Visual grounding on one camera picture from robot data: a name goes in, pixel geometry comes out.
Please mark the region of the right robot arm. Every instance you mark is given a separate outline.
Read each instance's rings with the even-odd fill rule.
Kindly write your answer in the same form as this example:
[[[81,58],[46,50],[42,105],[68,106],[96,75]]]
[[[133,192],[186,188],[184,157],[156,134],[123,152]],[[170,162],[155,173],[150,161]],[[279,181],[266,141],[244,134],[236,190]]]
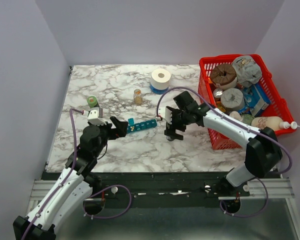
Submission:
[[[220,183],[224,195],[233,195],[238,186],[253,178],[263,178],[282,159],[281,147],[271,128],[246,125],[206,101],[198,104],[186,90],[173,100],[177,108],[156,109],[157,116],[166,122],[164,134],[169,140],[183,140],[177,131],[184,132],[188,125],[197,124],[219,132],[245,149],[244,163],[228,172]]]

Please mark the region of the teal weekly pill organizer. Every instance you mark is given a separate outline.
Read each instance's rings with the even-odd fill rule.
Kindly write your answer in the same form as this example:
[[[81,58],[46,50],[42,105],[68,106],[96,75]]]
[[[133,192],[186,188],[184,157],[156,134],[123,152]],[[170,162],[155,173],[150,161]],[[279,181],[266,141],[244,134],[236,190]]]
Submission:
[[[133,118],[128,119],[127,133],[139,132],[157,127],[156,119],[135,123]]]

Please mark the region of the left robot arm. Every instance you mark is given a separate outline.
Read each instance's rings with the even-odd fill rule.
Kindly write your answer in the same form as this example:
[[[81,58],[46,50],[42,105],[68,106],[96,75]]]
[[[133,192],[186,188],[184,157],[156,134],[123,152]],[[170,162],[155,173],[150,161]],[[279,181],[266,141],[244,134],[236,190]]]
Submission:
[[[87,197],[97,197],[101,185],[91,175],[102,150],[109,140],[123,138],[128,122],[110,117],[111,122],[86,126],[55,184],[25,217],[13,222],[17,240],[54,240],[56,233],[72,212]]]

